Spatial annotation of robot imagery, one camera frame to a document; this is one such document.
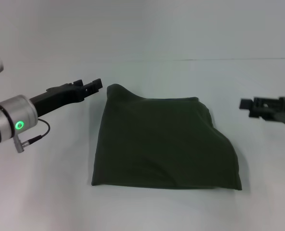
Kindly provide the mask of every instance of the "white wall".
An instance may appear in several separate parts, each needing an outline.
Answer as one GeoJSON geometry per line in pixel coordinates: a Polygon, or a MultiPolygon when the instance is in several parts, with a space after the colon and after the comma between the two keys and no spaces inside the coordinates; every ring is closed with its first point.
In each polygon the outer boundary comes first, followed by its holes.
{"type": "Polygon", "coordinates": [[[0,0],[0,57],[0,101],[104,85],[45,115],[50,134],[24,153],[0,145],[0,231],[285,231],[285,125],[238,110],[285,96],[285,0],[0,0]],[[243,191],[88,186],[112,83],[199,97],[237,151],[243,191]]]}

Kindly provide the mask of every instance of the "white backdrop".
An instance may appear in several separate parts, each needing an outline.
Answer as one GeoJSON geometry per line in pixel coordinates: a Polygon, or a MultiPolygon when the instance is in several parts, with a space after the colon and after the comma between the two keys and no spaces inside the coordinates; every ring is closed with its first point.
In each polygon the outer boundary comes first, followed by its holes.
{"type": "Polygon", "coordinates": [[[0,101],[104,85],[43,116],[51,132],[24,153],[0,145],[0,231],[285,231],[285,125],[238,109],[285,96],[285,0],[0,0],[0,57],[0,101]],[[88,186],[113,83],[199,97],[236,149],[243,191],[88,186]]]}

